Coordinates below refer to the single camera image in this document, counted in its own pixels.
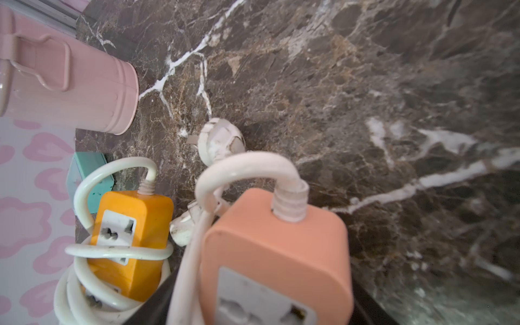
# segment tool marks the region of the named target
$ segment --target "pink patterned wallpaper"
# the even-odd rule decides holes
[[[58,324],[54,289],[74,242],[73,153],[73,129],[0,118],[0,324]]]

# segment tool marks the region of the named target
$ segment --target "pink cloud pattern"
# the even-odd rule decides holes
[[[0,296],[0,315],[6,314],[11,310],[11,300],[6,296]]]
[[[38,175],[34,179],[37,188],[46,190],[50,196],[57,201],[64,201],[69,198],[67,193],[67,172],[61,168],[49,168]]]
[[[41,317],[53,310],[54,290],[58,280],[44,282],[25,292],[20,305],[27,308],[31,317]]]
[[[22,247],[49,238],[51,207],[46,202],[23,203],[0,199],[0,258],[15,255]]]
[[[38,256],[33,262],[33,269],[39,274],[53,274],[65,270],[74,259],[65,253],[65,247],[74,243],[74,237],[62,236],[56,238],[49,250]]]
[[[74,210],[66,210],[60,217],[60,221],[66,226],[74,226],[76,224],[76,215]]]
[[[12,146],[0,146],[0,165],[5,164],[13,158],[15,149]]]
[[[32,138],[22,153],[29,160],[52,162],[70,156],[74,149],[56,135],[42,132]]]
[[[16,127],[26,129],[26,130],[35,130],[37,128],[42,127],[40,123],[37,122],[29,122],[22,120],[13,120],[12,122]]]

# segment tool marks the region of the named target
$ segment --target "pink container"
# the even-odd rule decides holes
[[[0,5],[0,116],[119,135],[138,96],[130,63]]]

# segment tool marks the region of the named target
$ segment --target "brown marble surface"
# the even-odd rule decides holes
[[[203,170],[186,136],[226,118],[295,162],[400,323],[519,323],[520,1],[92,0],[77,28],[142,93],[125,134],[78,130],[77,151],[154,159],[178,216]],[[271,186],[226,197],[251,184]]]

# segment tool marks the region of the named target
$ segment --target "cable strain relief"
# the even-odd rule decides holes
[[[284,189],[278,183],[275,186],[271,209],[274,215],[283,221],[300,222],[307,214],[309,184],[302,179],[300,181],[301,185],[297,191]]]
[[[155,193],[155,180],[143,179],[139,184],[138,194],[153,195]]]

